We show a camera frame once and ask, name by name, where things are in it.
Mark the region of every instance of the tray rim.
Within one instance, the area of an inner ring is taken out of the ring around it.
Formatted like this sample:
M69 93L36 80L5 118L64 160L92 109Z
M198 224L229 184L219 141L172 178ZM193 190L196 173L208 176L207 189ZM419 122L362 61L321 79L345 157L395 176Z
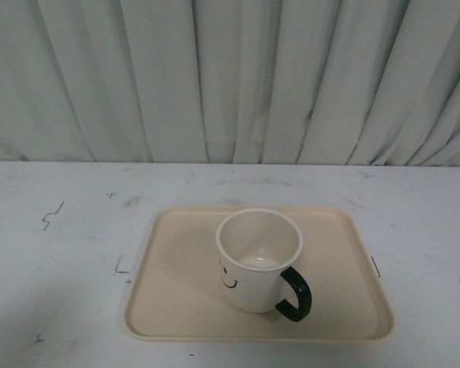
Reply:
M211 336L184 336L184 337L177 337L177 336L144 336L135 332L135 329L130 328L130 323L128 322L129 319L129 312L130 312L130 305L132 304L132 299L134 296L134 291L137 288L140 281L140 275L143 273L142 267L145 265L146 261L146 253L148 251L148 247L150 245L150 240L152 238L153 229L156 228L156 225L163 220L164 217L173 214L174 212L205 212L207 209L212 211L221 210L222 212L236 212L240 209L255 209L255 208L262 208L262 209L274 209L277 211L283 211L283 209L296 209L300 211L305 211L307 209L314 210L314 211L325 211L331 212L335 215L339 215L342 220L346 220L348 225L353 230L354 237L356 238L356 244L358 249L364 254L366 257L366 263L368 267L364 271L370 274L370 279L374 280L376 287L378 288L381 297L383 299L383 303L385 304L387 318L389 318L389 329L388 331L381 337L364 337L364 338L320 338L320 337L211 337ZM376 276L376 272L373 270L373 265L368 262L368 252L361 240L360 233L349 213L344 211L339 207L333 206L323 206L323 205L173 205L166 207L155 214L155 219L152 221L151 226L149 227L148 236L143 241L143 247L140 252L140 260L136 263L136 277L135 281L131 284L130 290L127 295L127 300L124 303L123 308L123 328L124 330L131 336L137 340L145 341L145 342L174 342L174 343L298 343L298 344L343 344L343 345L357 345L357 344L376 344L382 343L383 341L389 339L393 331L396 329L396 318L393 313L393 310L390 306L388 299L386 298L385 290L378 280Z

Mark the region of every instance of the white curtain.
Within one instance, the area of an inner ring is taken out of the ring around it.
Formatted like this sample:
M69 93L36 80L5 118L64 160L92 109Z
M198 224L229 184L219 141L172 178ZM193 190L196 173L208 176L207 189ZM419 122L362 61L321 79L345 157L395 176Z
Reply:
M460 0L0 0L0 159L460 166Z

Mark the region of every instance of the scuff mark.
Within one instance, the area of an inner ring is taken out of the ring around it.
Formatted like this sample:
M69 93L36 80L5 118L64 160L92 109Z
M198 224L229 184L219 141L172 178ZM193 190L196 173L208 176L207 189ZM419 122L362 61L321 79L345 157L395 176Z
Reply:
M344 198L344 201L349 203L350 205L353 205L353 206L357 207L358 209L364 209L364 207L360 203L356 203L353 200L347 198L346 196L344 196L343 198Z
M58 207L58 209L57 209L55 212L50 212L50 213L48 213L45 217L43 217L42 222L44 222L44 223L46 224L46 225L44 226L44 228L43 228L43 231L46 230L46 229L48 228L49 224L51 224L51 222L48 221L46 218L47 218L48 216L57 215L57 214L59 213L61 207L63 207L63 205L64 205L64 201L60 204L60 207Z
M362 170L355 170L358 174L362 175L363 176L363 181L368 181L370 182L371 180L373 180L373 178L377 178L378 176L375 176L375 175L372 175L372 174L369 174L367 172L364 172Z
M138 203L140 203L140 200L141 200L141 195L138 195L137 197L127 200L124 203L124 207L131 207L132 205L137 205Z
M238 199L226 199L223 201L226 205L243 205L244 202Z
M255 185L255 184L270 184L273 186L287 187L291 185L291 182L278 182L269 178L261 177L258 179L242 179L242 180L221 180L217 184L244 184L244 185Z

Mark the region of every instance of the smiley face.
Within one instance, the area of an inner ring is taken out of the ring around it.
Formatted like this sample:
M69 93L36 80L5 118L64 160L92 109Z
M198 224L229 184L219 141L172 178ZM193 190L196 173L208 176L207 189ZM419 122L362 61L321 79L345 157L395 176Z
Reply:
M223 272L224 272L225 274L228 273L228 271L227 271L227 269L226 269L225 267L223 268ZM233 284L230 284L230 285L229 285L229 284L227 284L227 283L225 282L225 280L223 280L223 278L222 278L222 283L223 283L227 288L229 288L229 289L234 289L234 288L237 286L238 281L234 279L234 280L233 280Z

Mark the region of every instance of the white table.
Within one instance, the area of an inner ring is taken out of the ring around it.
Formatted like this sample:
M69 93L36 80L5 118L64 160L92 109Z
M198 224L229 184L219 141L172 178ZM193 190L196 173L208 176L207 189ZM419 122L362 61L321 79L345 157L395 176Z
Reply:
M342 208L395 330L341 345L132 338L131 281L176 205ZM460 169L0 163L0 366L460 367Z

